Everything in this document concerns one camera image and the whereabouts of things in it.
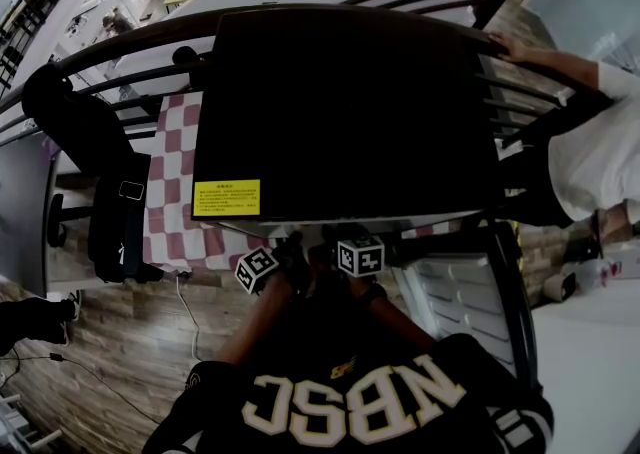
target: person's arm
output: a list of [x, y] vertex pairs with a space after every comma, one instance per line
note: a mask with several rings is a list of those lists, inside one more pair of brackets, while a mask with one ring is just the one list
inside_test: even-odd
[[605, 239], [611, 233], [629, 226], [629, 203], [620, 203], [600, 213], [600, 238]]
[[598, 91], [598, 63], [582, 59], [573, 54], [555, 50], [535, 49], [500, 33], [492, 33], [489, 39], [507, 49], [500, 59], [510, 63], [531, 63], [556, 70]]
[[635, 225], [640, 222], [640, 200], [629, 198], [625, 203], [625, 209], [627, 212], [627, 222], [631, 225]]
[[294, 290], [287, 283], [284, 272], [277, 271], [269, 276], [249, 316], [220, 348], [216, 361], [238, 366], [246, 362], [255, 345], [267, 335], [289, 306], [293, 294]]
[[[349, 276], [349, 288], [356, 299], [362, 297], [370, 287], [366, 280]], [[394, 331], [407, 343], [415, 346], [421, 353], [427, 353], [436, 344], [433, 337], [419, 328], [385, 297], [380, 296], [371, 301], [368, 311], [381, 324]]]

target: sneaker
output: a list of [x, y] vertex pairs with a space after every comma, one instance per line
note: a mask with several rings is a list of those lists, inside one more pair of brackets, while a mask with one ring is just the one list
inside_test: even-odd
[[82, 291], [77, 290], [75, 294], [73, 292], [70, 292], [67, 299], [73, 303], [73, 322], [76, 322], [78, 319], [80, 319], [80, 306], [82, 305]]

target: wristband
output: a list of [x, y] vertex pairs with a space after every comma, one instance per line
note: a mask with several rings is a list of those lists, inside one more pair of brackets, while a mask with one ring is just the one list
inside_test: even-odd
[[374, 283], [371, 285], [371, 287], [369, 287], [369, 290], [367, 290], [367, 292], [365, 292], [356, 300], [356, 303], [358, 303], [358, 306], [363, 310], [366, 310], [371, 306], [371, 303], [374, 299], [386, 297], [387, 292], [384, 290], [382, 285], [380, 285], [379, 283]]

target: hand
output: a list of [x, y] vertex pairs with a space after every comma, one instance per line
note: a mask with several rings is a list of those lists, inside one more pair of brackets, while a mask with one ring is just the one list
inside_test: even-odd
[[268, 295], [280, 294], [285, 295], [287, 299], [291, 299], [293, 294], [295, 293], [294, 288], [289, 285], [287, 280], [287, 276], [284, 271], [276, 271], [275, 273], [270, 274], [267, 277], [267, 281], [264, 284], [264, 289], [262, 290], [261, 296], [267, 292]]
[[629, 226], [627, 207], [624, 203], [615, 205], [604, 213], [599, 214], [600, 238], [604, 239], [609, 234]]
[[278, 272], [283, 272], [289, 285], [304, 297], [311, 284], [311, 268], [304, 258], [301, 242], [302, 234], [296, 231], [271, 254], [280, 264]]
[[347, 275], [347, 277], [349, 279], [349, 290], [354, 298], [363, 296], [371, 288], [371, 283], [365, 278], [356, 278], [350, 275]]
[[524, 43], [501, 33], [490, 33], [489, 39], [507, 49], [507, 54], [498, 55], [500, 59], [509, 63], [524, 63], [528, 61], [527, 53], [529, 49]]

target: black jersey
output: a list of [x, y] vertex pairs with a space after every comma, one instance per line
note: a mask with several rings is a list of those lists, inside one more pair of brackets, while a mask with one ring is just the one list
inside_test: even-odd
[[242, 369], [203, 362], [143, 454], [544, 452], [553, 415], [471, 336], [416, 353], [349, 300], [294, 307]]

